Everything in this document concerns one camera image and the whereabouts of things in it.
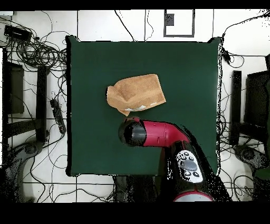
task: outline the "black cable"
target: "black cable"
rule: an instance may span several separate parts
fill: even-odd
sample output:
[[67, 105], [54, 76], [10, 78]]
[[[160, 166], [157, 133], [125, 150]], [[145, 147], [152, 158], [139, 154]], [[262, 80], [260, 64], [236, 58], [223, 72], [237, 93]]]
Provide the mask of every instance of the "black cable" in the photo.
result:
[[[49, 145], [52, 145], [52, 144], [54, 144], [54, 143], [56, 143], [56, 142], [58, 142], [58, 141], [60, 141], [62, 139], [62, 136], [57, 140], [57, 141], [55, 141], [55, 142], [53, 142], [53, 143], [50, 143]], [[46, 156], [43, 160], [41, 160], [40, 161], [40, 163], [37, 165], [37, 166], [35, 166], [35, 168], [37, 168], [46, 158], [47, 158], [48, 156]]]
[[[233, 63], [233, 62], [235, 61], [234, 56], [238, 56], [238, 57], [241, 57], [241, 58], [242, 58], [243, 62], [242, 62], [242, 64], [241, 64], [240, 66], [235, 67], [235, 66], [232, 66], [232, 65], [231, 65], [231, 63]], [[230, 57], [233, 57], [234, 61], [233, 61], [233, 62], [230, 61], [229, 66], [231, 66], [232, 68], [235, 68], [235, 69], [238, 69], [238, 68], [240, 68], [240, 67], [243, 66], [243, 64], [244, 64], [244, 62], [245, 62], [245, 59], [244, 59], [243, 56], [241, 56], [241, 55], [230, 55]]]
[[125, 30], [128, 31], [129, 35], [130, 35], [131, 38], [132, 38], [132, 41], [134, 41], [133, 36], [131, 35], [131, 33], [129, 32], [129, 30], [128, 30], [128, 29], [126, 28], [126, 26], [124, 25], [124, 23], [123, 23], [121, 17], [117, 14], [116, 10], [114, 10], [114, 12], [115, 12], [116, 16], [119, 18], [119, 20], [120, 20], [120, 22], [122, 23], [122, 25], [124, 26]]
[[227, 174], [227, 176], [230, 178], [230, 186], [231, 186], [231, 188], [232, 188], [232, 196], [230, 196], [230, 198], [232, 198], [233, 197], [233, 195], [234, 195], [234, 192], [233, 192], [233, 180], [232, 180], [232, 178], [230, 177], [230, 175], [225, 171], [225, 170], [223, 170], [222, 168], [220, 168], [224, 173], [226, 173]]
[[46, 147], [48, 147], [48, 146], [50, 146], [50, 145], [52, 145], [52, 144], [54, 144], [54, 143], [57, 143], [57, 142], [60, 141], [63, 137], [64, 137], [64, 135], [62, 135], [58, 140], [56, 140], [56, 141], [54, 141], [54, 142], [52, 142], [52, 143], [49, 143], [49, 144], [46, 145], [46, 146], [43, 146], [43, 148], [46, 148]]
[[[239, 175], [239, 176], [237, 176], [237, 177], [234, 179], [234, 181], [233, 181], [234, 192], [235, 192], [235, 197], [237, 198], [238, 201], [241, 201], [240, 198], [238, 197], [238, 195], [243, 195], [243, 193], [242, 193], [242, 194], [238, 194], [238, 193], [236, 192], [236, 189], [237, 189], [237, 188], [235, 187], [235, 186], [236, 186], [235, 181], [236, 181], [238, 178], [241, 178], [241, 177], [248, 178], [248, 179], [250, 179], [250, 180], [253, 182], [253, 179], [252, 179], [251, 177], [247, 176], [247, 175]], [[248, 196], [252, 197], [252, 192], [250, 191], [250, 188], [248, 188], [247, 186], [245, 186], [244, 189], [245, 189], [245, 190], [248, 189], [249, 192], [245, 192], [245, 191], [243, 191], [242, 189], [240, 189], [241, 192], [244, 192], [244, 193], [247, 194]]]
[[34, 92], [34, 90], [33, 90], [33, 89], [25, 89], [25, 90], [23, 90], [23, 91], [28, 91], [28, 90], [31, 90], [31, 91], [32, 91], [32, 93], [36, 95], [36, 93]]
[[[55, 165], [55, 163], [57, 162], [57, 160], [58, 160], [61, 156], [67, 156], [67, 155], [64, 155], [64, 154], [63, 154], [63, 155], [58, 156], [57, 159], [55, 160], [55, 162], [53, 163], [53, 168], [52, 168], [52, 183], [53, 183], [53, 169], [54, 169], [54, 167], [59, 168], [58, 166]], [[50, 198], [51, 198], [51, 201], [52, 201], [52, 203], [54, 203], [54, 201], [53, 201], [53, 189], [52, 189], [51, 195], [52, 195], [52, 196], [50, 197]]]
[[26, 142], [29, 138], [31, 138], [32, 136], [34, 136], [35, 134], [29, 136], [24, 142]]
[[34, 156], [34, 161], [33, 161], [33, 163], [32, 163], [32, 166], [31, 166], [31, 168], [30, 168], [30, 174], [31, 174], [32, 178], [33, 178], [35, 181], [39, 182], [39, 183], [42, 184], [43, 187], [44, 187], [44, 190], [43, 190], [42, 194], [40, 195], [40, 197], [39, 197], [38, 200], [36, 201], [36, 203], [38, 203], [39, 200], [40, 200], [40, 198], [42, 197], [42, 195], [44, 194], [44, 192], [45, 192], [45, 190], [46, 190], [46, 186], [45, 186], [45, 184], [42, 183], [40, 180], [38, 180], [37, 178], [35, 178], [34, 175], [32, 174], [32, 168], [33, 168], [33, 166], [34, 166], [34, 163], [35, 163], [35, 156]]
[[91, 194], [91, 193], [85, 191], [85, 190], [82, 189], [82, 188], [78, 188], [77, 190], [71, 191], [71, 192], [69, 192], [69, 193], [62, 193], [62, 194], [59, 194], [59, 195], [54, 199], [53, 203], [56, 202], [56, 200], [57, 200], [58, 197], [60, 197], [60, 196], [62, 196], [62, 195], [72, 194], [72, 193], [74, 193], [74, 192], [76, 192], [76, 191], [83, 191], [84, 193], [86, 193], [86, 194], [88, 194], [88, 195], [90, 195], [90, 196], [93, 196], [93, 197], [99, 199], [100, 201], [108, 202], [108, 201], [106, 201], [106, 199], [105, 199], [104, 197], [99, 197], [99, 196], [97, 196], [97, 195], [94, 195], [94, 194]]
[[53, 190], [54, 186], [53, 186], [53, 185], [50, 186], [48, 196], [47, 196], [41, 203], [43, 203], [44, 201], [46, 201], [46, 200], [48, 199], [48, 197], [51, 197], [51, 194], [52, 194], [52, 192], [50, 192], [50, 189], [51, 189], [51, 188], [52, 188], [52, 190]]
[[[151, 26], [151, 24], [148, 22], [149, 12], [150, 12], [150, 10], [148, 10], [148, 14], [147, 14], [146, 21], [147, 21], [148, 25]], [[151, 33], [151, 35], [150, 35], [149, 37], [147, 37], [146, 40], [145, 40], [145, 37], [144, 37], [144, 41], [147, 41], [149, 38], [152, 37], [152, 35], [153, 35], [153, 33], [154, 33], [154, 29], [153, 29], [153, 26], [151, 26], [151, 28], [152, 28], [152, 33]]]
[[65, 169], [66, 167], [58, 167], [58, 166], [55, 165], [55, 162], [54, 162], [54, 163], [52, 162], [52, 160], [51, 160], [51, 158], [50, 158], [50, 153], [49, 153], [49, 145], [48, 145], [47, 147], [48, 147], [48, 157], [49, 157], [51, 163], [53, 164], [53, 166], [55, 166], [55, 167], [58, 168], [58, 169]]
[[[245, 23], [245, 22], [249, 22], [249, 21], [251, 21], [251, 20], [254, 20], [254, 19], [257, 19], [257, 18], [262, 18], [262, 17], [265, 17], [265, 18], [266, 18], [266, 17], [270, 17], [270, 10], [267, 10], [266, 13], [264, 13], [263, 15], [254, 16], [254, 17], [248, 18], [248, 19], [246, 19], [246, 20], [243, 20], [243, 21], [241, 21], [241, 22], [239, 22], [239, 23], [234, 23], [234, 24], [228, 26], [228, 27], [225, 29], [224, 33], [222, 34], [223, 40], [224, 40], [224, 36], [226, 35], [226, 31], [227, 31], [230, 27], [235, 26], [235, 25], [239, 25], [239, 24], [243, 24], [243, 23]], [[243, 56], [244, 56], [244, 57], [265, 57], [265, 56], [263, 56], [263, 55], [240, 55], [240, 54], [232, 54], [232, 53], [230, 53], [230, 52], [228, 52], [228, 51], [227, 51], [227, 53], [228, 53], [228, 55], [230, 54], [230, 55], [232, 55], [232, 56], [239, 56], [239, 57], [242, 57], [242, 59], [243, 59], [243, 64], [244, 64], [244, 61], [245, 61], [245, 59], [243, 58]]]
[[50, 16], [48, 15], [48, 13], [46, 13], [46, 12], [44, 12], [44, 11], [41, 11], [41, 12], [43, 12], [43, 13], [45, 13], [48, 17], [49, 17], [49, 20], [51, 21], [51, 33], [53, 32], [53, 22], [52, 22], [52, 20], [51, 20], [51, 18], [50, 18]]

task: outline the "dark green tablecloth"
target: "dark green tablecloth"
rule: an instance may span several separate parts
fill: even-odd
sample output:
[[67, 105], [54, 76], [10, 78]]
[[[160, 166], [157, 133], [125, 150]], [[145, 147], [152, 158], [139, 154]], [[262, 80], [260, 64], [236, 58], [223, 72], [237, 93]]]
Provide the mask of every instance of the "dark green tablecloth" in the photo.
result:
[[166, 103], [131, 112], [142, 119], [186, 126], [217, 172], [218, 45], [197, 42], [78, 42], [71, 55], [71, 138], [68, 169], [77, 174], [158, 174], [160, 148], [128, 147], [118, 138], [126, 118], [107, 104], [117, 81], [155, 73]]

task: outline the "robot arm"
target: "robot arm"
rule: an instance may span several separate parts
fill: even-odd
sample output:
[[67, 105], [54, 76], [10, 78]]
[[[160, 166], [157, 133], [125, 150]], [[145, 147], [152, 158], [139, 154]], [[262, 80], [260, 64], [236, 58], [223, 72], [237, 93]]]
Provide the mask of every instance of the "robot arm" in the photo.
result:
[[195, 137], [185, 127], [135, 117], [121, 124], [119, 138], [129, 146], [164, 148], [167, 175], [161, 188], [165, 200], [232, 200], [220, 177], [214, 175]]

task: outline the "floor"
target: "floor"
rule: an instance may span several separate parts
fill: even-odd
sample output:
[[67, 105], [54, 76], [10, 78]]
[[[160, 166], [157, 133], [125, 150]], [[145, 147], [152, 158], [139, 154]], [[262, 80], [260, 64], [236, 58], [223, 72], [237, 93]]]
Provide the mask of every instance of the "floor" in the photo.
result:
[[[163, 37], [163, 10], [146, 10], [147, 21], [146, 34], [144, 37], [144, 10], [117, 11], [122, 18], [135, 41], [200, 41], [207, 42], [210, 38], [221, 36], [225, 29], [232, 24], [241, 22], [253, 16], [262, 15], [263, 10], [196, 10], [195, 17], [195, 36], [194, 38], [164, 38]], [[67, 34], [78, 36], [81, 41], [111, 40], [111, 41], [132, 41], [129, 33], [124, 29], [119, 18], [114, 11], [29, 11], [15, 12], [12, 21], [23, 26], [32, 28], [40, 38], [47, 36], [47, 41], [55, 44], [60, 50], [65, 48], [63, 41]], [[0, 40], [5, 40], [3, 36], [3, 23], [9, 23], [0, 18]], [[248, 23], [235, 25], [226, 31], [224, 47], [231, 53], [243, 56], [244, 64], [236, 69], [242, 71], [242, 89], [245, 88], [245, 78], [249, 73], [266, 70], [265, 59], [263, 56], [270, 52], [270, 31], [269, 21], [261, 18], [252, 20]], [[16, 62], [17, 56], [13, 52], [13, 62]], [[238, 67], [243, 63], [239, 56], [234, 57], [233, 66]], [[31, 69], [24, 66], [24, 100], [30, 113], [35, 117], [35, 95], [36, 73], [29, 72]], [[221, 98], [230, 94], [230, 83], [232, 71], [235, 68], [230, 67], [225, 61], [222, 62], [223, 87]], [[58, 93], [58, 77], [62, 75], [61, 68], [48, 75], [47, 97], [51, 99]], [[221, 101], [221, 110], [224, 110], [224, 117], [229, 120], [229, 100], [225, 98]], [[245, 91], [242, 91], [242, 101], [245, 99]], [[62, 105], [63, 117], [66, 118], [66, 96], [59, 97]], [[244, 115], [244, 104], [242, 105], [242, 119]], [[9, 122], [17, 122], [29, 119], [30, 116], [26, 110], [24, 114], [13, 115]], [[52, 109], [48, 100], [47, 103], [47, 128], [50, 129], [50, 143], [57, 141], [61, 134], [53, 118]], [[9, 139], [10, 146], [16, 146], [24, 142], [28, 137], [34, 135], [34, 132], [17, 135]], [[245, 138], [241, 138], [239, 143], [244, 143]], [[229, 148], [222, 144], [222, 149]], [[257, 148], [263, 152], [261, 145]], [[67, 135], [47, 148], [45, 148], [35, 159], [33, 166], [33, 175], [45, 185], [45, 192], [39, 202], [52, 202], [49, 192], [53, 189], [53, 200], [55, 202], [101, 202], [96, 196], [106, 198], [113, 189], [113, 179], [111, 176], [100, 175], [80, 175], [77, 178], [68, 177], [65, 174], [67, 154]], [[246, 164], [240, 162], [233, 154], [232, 149], [223, 150], [221, 153], [220, 177], [223, 180], [230, 195], [233, 194], [233, 200], [250, 200], [253, 183], [249, 178], [238, 178], [235, 181], [238, 187], [235, 191], [232, 181], [239, 175], [250, 176], [250, 169]], [[44, 186], [36, 182], [29, 174], [33, 159], [30, 159], [24, 169], [24, 191], [27, 197], [34, 197], [35, 202], [43, 192]]]

